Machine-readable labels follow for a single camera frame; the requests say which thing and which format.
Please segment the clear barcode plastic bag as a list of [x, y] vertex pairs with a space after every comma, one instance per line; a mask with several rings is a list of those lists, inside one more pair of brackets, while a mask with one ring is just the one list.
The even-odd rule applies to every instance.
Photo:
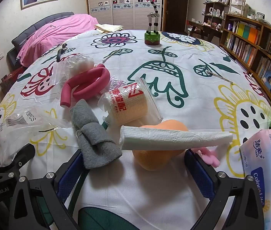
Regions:
[[26, 144], [32, 144], [38, 156], [44, 156], [52, 145], [65, 149], [68, 136], [64, 130], [69, 127], [71, 123], [59, 119], [54, 108], [30, 106], [13, 113], [0, 126], [0, 166], [12, 163]]

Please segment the grey felt cloth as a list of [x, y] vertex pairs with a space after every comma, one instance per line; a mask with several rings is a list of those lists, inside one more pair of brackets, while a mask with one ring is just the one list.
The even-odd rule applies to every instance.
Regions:
[[70, 114], [86, 169], [103, 167], [122, 156], [121, 149], [99, 124], [86, 100], [79, 100]]

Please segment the white paper towel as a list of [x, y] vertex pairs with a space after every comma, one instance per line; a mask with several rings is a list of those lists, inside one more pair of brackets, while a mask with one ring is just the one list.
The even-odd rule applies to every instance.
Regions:
[[230, 144], [233, 135], [227, 131], [196, 132], [122, 126], [119, 146], [122, 150], [170, 151]]

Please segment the orange makeup sponge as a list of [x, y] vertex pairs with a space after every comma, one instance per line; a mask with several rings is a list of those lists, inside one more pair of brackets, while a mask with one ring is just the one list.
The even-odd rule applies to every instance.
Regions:
[[[156, 128], [156, 129], [167, 129], [167, 130], [180, 130], [189, 131], [187, 126], [182, 122], [176, 120], [167, 120], [161, 122], [158, 125], [145, 125], [142, 128]], [[133, 156], [138, 164], [148, 171], [156, 171], [161, 169], [173, 158], [174, 156], [180, 155], [184, 150], [169, 150], [169, 151], [146, 151], [146, 150], [133, 150]]]

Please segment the pink foam tube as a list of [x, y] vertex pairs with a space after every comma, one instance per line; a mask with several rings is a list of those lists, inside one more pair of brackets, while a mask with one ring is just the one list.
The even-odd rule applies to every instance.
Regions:
[[109, 70], [103, 64], [99, 64], [70, 78], [63, 85], [60, 106], [69, 108], [72, 97], [76, 101], [94, 97], [109, 84], [110, 77]]

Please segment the cotton swabs plastic bag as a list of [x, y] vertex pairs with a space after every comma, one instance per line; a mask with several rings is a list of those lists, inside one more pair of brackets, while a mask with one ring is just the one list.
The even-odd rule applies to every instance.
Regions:
[[54, 84], [63, 85], [70, 78], [89, 71], [94, 65], [94, 60], [82, 53], [66, 56], [54, 69]]

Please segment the pink flower sponge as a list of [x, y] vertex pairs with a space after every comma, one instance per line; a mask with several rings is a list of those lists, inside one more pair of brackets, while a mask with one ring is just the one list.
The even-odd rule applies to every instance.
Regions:
[[215, 151], [210, 151], [206, 147], [192, 149], [195, 154], [198, 154], [200, 158], [207, 164], [214, 168], [219, 167], [220, 161], [216, 157]]

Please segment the red box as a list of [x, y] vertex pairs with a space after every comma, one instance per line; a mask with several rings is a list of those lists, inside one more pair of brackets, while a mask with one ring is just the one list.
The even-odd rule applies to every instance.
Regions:
[[13, 84], [17, 81], [18, 77], [24, 73], [26, 70], [25, 67], [21, 66], [20, 68], [12, 71], [10, 74], [5, 75], [0, 82], [0, 88], [3, 94], [7, 94]]

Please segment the floral bed sheet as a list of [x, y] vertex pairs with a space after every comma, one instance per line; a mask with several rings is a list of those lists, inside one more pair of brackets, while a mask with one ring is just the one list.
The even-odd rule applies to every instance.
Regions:
[[[221, 170], [241, 178], [239, 146], [271, 126], [271, 107], [242, 67], [214, 44], [163, 32], [160, 44], [148, 46], [140, 30], [75, 36], [56, 62], [57, 49], [37, 59], [0, 103], [0, 125], [9, 117], [37, 106], [43, 115], [70, 121], [70, 109], [60, 105], [69, 58], [84, 54], [103, 63], [111, 77], [126, 84], [145, 80], [154, 105], [137, 99], [136, 105], [118, 97], [113, 111], [128, 126], [156, 125], [174, 119], [190, 131], [226, 131], [229, 146], [217, 147]], [[79, 224], [89, 211], [122, 217], [140, 229], [190, 229], [205, 202], [188, 177], [182, 155], [157, 171], [146, 171], [131, 151], [103, 168], [89, 172], [74, 209]]]

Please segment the dark bed headboard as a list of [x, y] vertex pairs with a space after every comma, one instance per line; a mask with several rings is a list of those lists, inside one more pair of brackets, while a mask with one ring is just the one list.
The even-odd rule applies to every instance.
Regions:
[[21, 48], [24, 46], [24, 44], [28, 41], [28, 39], [42, 26], [55, 22], [60, 19], [67, 18], [69, 16], [74, 15], [73, 12], [60, 12], [57, 14], [50, 15], [48, 17], [45, 17], [38, 22], [31, 25], [29, 28], [24, 30], [21, 34], [19, 34], [16, 38], [14, 38], [11, 43], [14, 46], [10, 51], [7, 53], [7, 60], [12, 68], [12, 70], [16, 70], [21, 67], [19, 58], [17, 57], [18, 53], [20, 52]]

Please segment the wooden cotton swab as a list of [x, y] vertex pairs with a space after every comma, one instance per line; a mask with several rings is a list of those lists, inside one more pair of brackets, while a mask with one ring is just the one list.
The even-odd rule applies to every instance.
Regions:
[[218, 75], [218, 74], [212, 73], [212, 72], [210, 72], [210, 71], [207, 71], [206, 73], [207, 73], [207, 74], [209, 74], [209, 75], [211, 75], [211, 76], [217, 77], [217, 78], [219, 78], [219, 79], [221, 79], [221, 80], [224, 80], [224, 81], [226, 81], [226, 82], [230, 83], [231, 85], [233, 85], [233, 84], [234, 84], [234, 83], [233, 83], [233, 81], [228, 80], [228, 79], [226, 79], [226, 78], [222, 77], [221, 75]]

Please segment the wooden bookshelf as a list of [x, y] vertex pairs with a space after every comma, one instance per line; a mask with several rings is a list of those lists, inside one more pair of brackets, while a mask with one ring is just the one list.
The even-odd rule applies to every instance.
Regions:
[[246, 70], [246, 79], [260, 96], [271, 99], [271, 26], [230, 13], [222, 2], [205, 3], [203, 25], [209, 37], [221, 32], [220, 46]]

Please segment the pink blanket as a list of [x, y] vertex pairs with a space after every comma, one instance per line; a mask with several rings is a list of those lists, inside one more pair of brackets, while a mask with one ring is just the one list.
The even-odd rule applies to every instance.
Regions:
[[81, 33], [94, 30], [97, 18], [89, 14], [75, 14], [47, 23], [39, 28], [21, 47], [17, 58], [24, 67], [29, 67], [52, 47]]

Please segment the wooden desk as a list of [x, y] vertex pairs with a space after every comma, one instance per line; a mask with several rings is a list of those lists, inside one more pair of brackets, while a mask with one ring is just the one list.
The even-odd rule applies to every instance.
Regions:
[[189, 20], [186, 21], [186, 24], [191, 26], [191, 30], [189, 31], [189, 36], [191, 37], [193, 37], [194, 34], [198, 34], [201, 36], [201, 39], [207, 37], [208, 42], [212, 42], [214, 37], [218, 38], [219, 42], [221, 40], [222, 32], [213, 29], [211, 26]]

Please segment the striped giraffe toy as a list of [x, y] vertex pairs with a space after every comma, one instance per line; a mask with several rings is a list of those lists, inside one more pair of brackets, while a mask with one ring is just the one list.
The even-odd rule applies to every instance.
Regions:
[[159, 12], [157, 9], [157, 5], [153, 0], [149, 0], [151, 3], [154, 12], [151, 12], [147, 15], [149, 20], [149, 26], [144, 34], [144, 43], [146, 45], [159, 45], [160, 44], [160, 34], [158, 31], [158, 23], [159, 23]]

